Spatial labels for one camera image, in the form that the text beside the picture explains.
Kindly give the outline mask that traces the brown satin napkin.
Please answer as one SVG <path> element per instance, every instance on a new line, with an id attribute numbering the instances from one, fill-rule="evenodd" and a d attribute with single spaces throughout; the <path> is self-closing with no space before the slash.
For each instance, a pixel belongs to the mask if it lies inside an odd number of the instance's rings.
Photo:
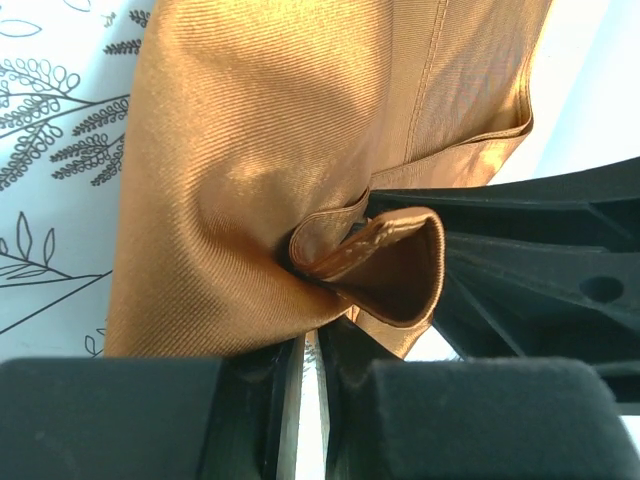
<path id="1" fill-rule="evenodd" d="M 547 1 L 159 1 L 125 135 L 104 352 L 234 355 L 347 312 L 404 357 L 444 229 L 374 190 L 484 186 L 533 126 Z"/>

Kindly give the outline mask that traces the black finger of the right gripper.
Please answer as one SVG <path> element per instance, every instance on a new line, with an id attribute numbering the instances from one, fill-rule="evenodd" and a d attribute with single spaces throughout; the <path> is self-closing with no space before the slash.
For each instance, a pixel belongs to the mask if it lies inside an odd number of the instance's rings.
<path id="1" fill-rule="evenodd" d="M 462 189 L 380 190 L 367 212 L 428 207 L 446 236 L 434 314 L 464 358 L 566 357 L 639 399 L 639 162 Z"/>

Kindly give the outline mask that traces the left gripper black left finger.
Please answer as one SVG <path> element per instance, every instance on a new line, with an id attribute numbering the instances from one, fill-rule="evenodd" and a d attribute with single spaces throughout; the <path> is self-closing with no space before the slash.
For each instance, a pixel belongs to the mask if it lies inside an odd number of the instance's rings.
<path id="1" fill-rule="evenodd" d="M 5 479 L 272 479 L 300 345 L 1 366 Z"/>

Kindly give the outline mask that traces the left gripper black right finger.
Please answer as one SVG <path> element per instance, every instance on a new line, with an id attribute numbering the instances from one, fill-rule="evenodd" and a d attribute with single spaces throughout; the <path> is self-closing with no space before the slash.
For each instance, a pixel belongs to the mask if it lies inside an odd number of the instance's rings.
<path id="1" fill-rule="evenodd" d="M 330 479 L 635 479 L 596 372 L 569 359 L 405 362 L 325 327 Z"/>

